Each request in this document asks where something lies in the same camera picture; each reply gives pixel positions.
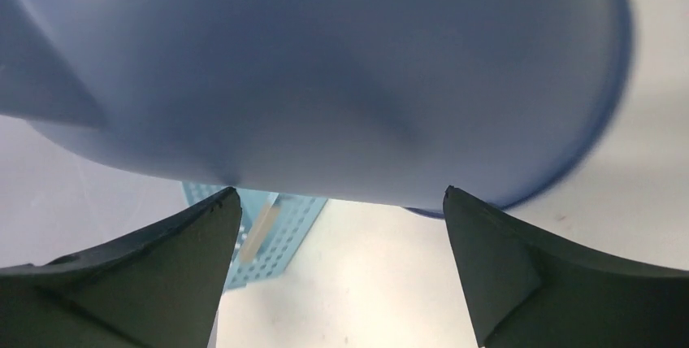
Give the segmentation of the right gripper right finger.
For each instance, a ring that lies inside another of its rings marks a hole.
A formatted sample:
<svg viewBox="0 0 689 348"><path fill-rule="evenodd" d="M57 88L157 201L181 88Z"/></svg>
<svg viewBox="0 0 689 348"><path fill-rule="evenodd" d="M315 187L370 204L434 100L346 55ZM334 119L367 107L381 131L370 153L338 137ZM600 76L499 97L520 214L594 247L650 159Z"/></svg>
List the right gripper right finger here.
<svg viewBox="0 0 689 348"><path fill-rule="evenodd" d="M582 246L452 186L443 208L479 346L687 346L687 272Z"/></svg>

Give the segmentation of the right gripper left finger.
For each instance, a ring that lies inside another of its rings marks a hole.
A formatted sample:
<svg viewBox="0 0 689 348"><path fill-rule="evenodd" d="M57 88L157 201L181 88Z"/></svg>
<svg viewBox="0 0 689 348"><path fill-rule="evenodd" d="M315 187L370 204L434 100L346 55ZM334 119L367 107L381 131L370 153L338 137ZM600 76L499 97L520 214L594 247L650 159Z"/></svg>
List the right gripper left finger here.
<svg viewBox="0 0 689 348"><path fill-rule="evenodd" d="M226 188L100 246L3 268L2 346L207 346L241 215Z"/></svg>

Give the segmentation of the light blue plastic basket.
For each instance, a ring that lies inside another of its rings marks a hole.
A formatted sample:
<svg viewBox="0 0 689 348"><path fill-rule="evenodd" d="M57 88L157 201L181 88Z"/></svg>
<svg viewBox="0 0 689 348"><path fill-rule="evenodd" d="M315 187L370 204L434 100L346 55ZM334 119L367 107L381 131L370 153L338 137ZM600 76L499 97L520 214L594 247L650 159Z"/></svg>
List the light blue plastic basket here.
<svg viewBox="0 0 689 348"><path fill-rule="evenodd" d="M325 198L238 189L242 217L224 288L280 275L327 203Z"/></svg>

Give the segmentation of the large blue plastic bucket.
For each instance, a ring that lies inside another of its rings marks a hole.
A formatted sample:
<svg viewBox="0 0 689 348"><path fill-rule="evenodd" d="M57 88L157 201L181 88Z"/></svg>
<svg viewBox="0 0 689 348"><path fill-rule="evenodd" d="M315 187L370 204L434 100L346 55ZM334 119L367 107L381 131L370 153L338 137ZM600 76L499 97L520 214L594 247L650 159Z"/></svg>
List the large blue plastic bucket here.
<svg viewBox="0 0 689 348"><path fill-rule="evenodd" d="M605 133L630 0L1 0L1 113L85 159L439 215Z"/></svg>

